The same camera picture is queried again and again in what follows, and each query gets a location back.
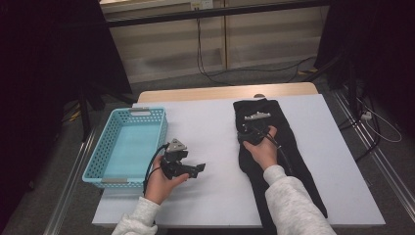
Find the sleeve cuff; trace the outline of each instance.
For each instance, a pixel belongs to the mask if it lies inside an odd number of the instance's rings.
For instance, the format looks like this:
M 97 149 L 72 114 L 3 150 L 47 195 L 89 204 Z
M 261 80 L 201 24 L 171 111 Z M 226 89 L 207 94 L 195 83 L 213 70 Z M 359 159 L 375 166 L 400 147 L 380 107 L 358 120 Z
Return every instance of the sleeve cuff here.
M 287 177 L 287 175 L 285 174 L 284 169 L 277 164 L 270 166 L 263 172 L 263 178 L 268 185 L 272 185 L 283 177 Z
M 134 210 L 134 213 L 131 217 L 136 218 L 141 221 L 146 226 L 152 226 L 155 220 L 156 214 L 161 209 L 161 206 L 153 203 L 150 200 L 147 200 L 143 197 L 140 197 L 138 200 L 137 207 Z

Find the basket handle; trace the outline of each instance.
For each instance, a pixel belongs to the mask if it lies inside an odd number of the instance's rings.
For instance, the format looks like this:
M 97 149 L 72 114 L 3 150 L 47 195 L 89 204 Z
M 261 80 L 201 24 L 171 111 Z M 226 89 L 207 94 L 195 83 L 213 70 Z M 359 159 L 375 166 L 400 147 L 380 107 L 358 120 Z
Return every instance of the basket handle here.
M 101 179 L 101 183 L 104 183 L 104 184 L 114 184 L 114 183 L 117 183 L 117 184 L 127 184 L 128 183 L 128 181 L 127 181 L 127 179 L 126 178 L 103 178 L 103 179 Z
M 129 108 L 128 111 L 132 116 L 150 116 L 152 114 L 149 107 Z

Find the person's right hand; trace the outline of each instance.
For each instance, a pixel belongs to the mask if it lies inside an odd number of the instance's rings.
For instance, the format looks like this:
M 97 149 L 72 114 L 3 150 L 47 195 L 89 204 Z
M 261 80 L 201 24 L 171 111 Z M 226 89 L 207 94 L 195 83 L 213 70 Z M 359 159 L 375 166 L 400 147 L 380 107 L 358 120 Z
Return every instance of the person's right hand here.
M 270 125 L 269 134 L 274 138 L 277 133 L 277 128 Z M 253 145 L 247 141 L 244 141 L 245 148 L 251 152 L 254 160 L 261 166 L 263 170 L 266 170 L 268 167 L 277 164 L 277 147 L 267 138 L 263 140 L 258 145 Z

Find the table top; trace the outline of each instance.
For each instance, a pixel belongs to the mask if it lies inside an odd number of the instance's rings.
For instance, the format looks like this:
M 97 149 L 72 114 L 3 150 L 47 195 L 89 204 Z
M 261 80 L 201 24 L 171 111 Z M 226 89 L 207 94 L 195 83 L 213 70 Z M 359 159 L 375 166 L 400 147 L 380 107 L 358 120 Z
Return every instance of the table top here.
M 166 107 L 167 119 L 171 123 L 167 139 L 178 135 L 181 136 L 182 142 L 192 147 L 191 150 L 189 149 L 191 151 L 191 156 L 188 158 L 191 161 L 189 165 L 207 163 L 206 170 L 198 179 L 186 182 L 185 186 L 180 185 L 180 188 L 173 192 L 171 199 L 163 203 L 163 209 L 157 217 L 158 225 L 260 226 L 249 181 L 244 180 L 245 175 L 238 170 L 234 158 L 239 147 L 237 141 L 231 141 L 236 138 L 233 136 L 235 131 L 232 124 L 234 122 L 232 109 L 229 109 L 232 102 L 241 98 L 252 98 L 256 94 L 280 102 L 298 140 L 299 151 L 328 209 L 329 222 L 340 226 L 384 224 L 324 99 L 317 94 L 312 83 L 293 83 L 148 91 L 140 95 L 138 106 Z M 206 118 L 207 110 L 215 110 L 225 116 L 208 118 L 210 125 L 217 127 L 223 124 L 222 127 L 212 128 L 209 124 L 200 127 L 191 122 L 194 119 Z M 194 133 L 195 129 L 221 138 L 218 140 L 212 139 L 210 135 L 199 135 L 195 140 L 190 134 Z M 201 151 L 204 143 L 210 143 L 217 148 L 207 154 L 206 151 Z M 123 212 L 132 212 L 140 194 L 136 191 L 106 189 L 93 223 L 103 226 L 116 225 Z

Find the person's left hand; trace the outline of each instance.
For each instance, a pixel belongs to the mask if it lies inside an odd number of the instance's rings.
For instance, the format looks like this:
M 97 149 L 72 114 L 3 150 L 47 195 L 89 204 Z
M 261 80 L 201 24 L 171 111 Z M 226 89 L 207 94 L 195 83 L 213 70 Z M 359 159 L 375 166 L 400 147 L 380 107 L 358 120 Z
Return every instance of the person's left hand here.
M 153 161 L 153 170 L 147 184 L 146 195 L 144 198 L 161 205 L 161 203 L 168 198 L 173 188 L 183 183 L 189 178 L 189 174 L 185 173 L 178 177 L 168 179 L 160 168 L 160 161 L 162 156 L 157 156 Z

